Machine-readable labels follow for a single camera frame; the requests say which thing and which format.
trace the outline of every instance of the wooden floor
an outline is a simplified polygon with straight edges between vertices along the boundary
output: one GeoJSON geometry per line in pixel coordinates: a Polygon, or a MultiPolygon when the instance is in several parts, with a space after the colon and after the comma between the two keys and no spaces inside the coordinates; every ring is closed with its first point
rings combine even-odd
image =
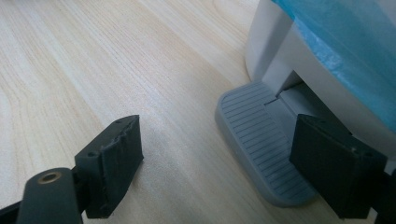
{"type": "Polygon", "coordinates": [[[249,82],[257,4],[0,1],[0,208],[138,114],[144,162],[110,219],[86,223],[372,223],[339,220],[321,199],[273,207],[223,141],[214,112],[249,82]]]}

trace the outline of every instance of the screw hole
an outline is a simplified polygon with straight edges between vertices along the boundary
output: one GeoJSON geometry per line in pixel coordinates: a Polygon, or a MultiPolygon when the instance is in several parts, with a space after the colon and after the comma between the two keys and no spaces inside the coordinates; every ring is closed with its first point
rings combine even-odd
{"type": "Polygon", "coordinates": [[[95,156],[97,156],[97,155],[98,155],[98,153],[95,152],[95,151],[89,152],[89,153],[88,153],[88,156],[89,156],[89,157],[95,157],[95,156]]]}
{"type": "Polygon", "coordinates": [[[45,175],[42,175],[37,182],[39,184],[49,184],[52,183],[54,181],[56,181],[57,179],[61,178],[62,174],[59,172],[51,172],[45,175]]]}

